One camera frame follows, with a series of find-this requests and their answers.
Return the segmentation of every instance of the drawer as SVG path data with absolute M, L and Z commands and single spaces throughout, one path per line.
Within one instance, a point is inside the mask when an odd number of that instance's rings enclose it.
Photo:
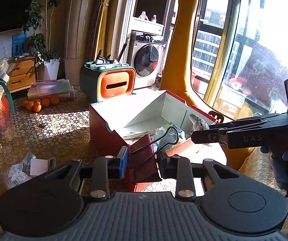
M 10 72 L 10 77 L 18 76 L 21 74 L 32 73 L 35 71 L 34 59 L 17 62 L 13 70 Z
M 30 86 L 34 82 L 36 82 L 35 72 L 18 75 L 9 79 L 8 89 L 10 91 L 18 90 Z

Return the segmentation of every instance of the wooden drawer cabinet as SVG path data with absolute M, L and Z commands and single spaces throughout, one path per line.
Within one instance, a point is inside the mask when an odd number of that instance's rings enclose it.
M 35 57 L 10 59 L 8 63 L 15 63 L 9 74 L 8 89 L 10 92 L 28 89 L 32 83 L 36 82 Z

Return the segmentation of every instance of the orange fruit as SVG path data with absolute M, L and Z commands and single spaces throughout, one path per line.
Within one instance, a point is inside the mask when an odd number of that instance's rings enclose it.
M 28 103 L 28 100 L 24 100 L 21 106 L 22 106 L 23 108 L 26 108 L 27 103 Z
M 51 98 L 50 98 L 50 103 L 51 103 L 52 105 L 57 105 L 57 104 L 59 103 L 58 97 L 57 97 L 57 96 L 51 97 Z
M 34 100 L 34 104 L 36 104 L 36 103 L 39 103 L 39 104 L 41 104 L 41 103 L 42 103 L 42 101 L 41 101 L 41 100 Z
M 48 107 L 50 104 L 50 100 L 48 98 L 42 99 L 42 106 Z
M 40 105 L 38 102 L 36 104 L 34 104 L 34 106 L 33 106 L 34 112 L 40 112 L 41 109 L 42 109 L 42 105 Z
M 33 106 L 34 106 L 34 102 L 33 101 L 28 101 L 27 104 L 26 104 L 26 110 L 32 111 L 33 110 Z

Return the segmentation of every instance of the silver screw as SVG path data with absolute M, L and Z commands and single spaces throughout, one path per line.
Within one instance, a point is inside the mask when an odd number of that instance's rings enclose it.
M 106 196 L 106 192 L 103 190 L 94 190 L 90 193 L 92 198 L 104 198 Z
M 188 189 L 183 189 L 179 191 L 179 196 L 182 198 L 191 198 L 194 196 L 194 192 Z

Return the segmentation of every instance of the white bottle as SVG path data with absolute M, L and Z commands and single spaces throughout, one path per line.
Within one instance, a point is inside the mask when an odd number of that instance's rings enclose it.
M 156 23 L 156 14 L 153 15 L 153 18 L 151 19 L 151 22 Z
M 139 16 L 139 18 L 149 21 L 145 11 L 142 11 L 142 14 Z

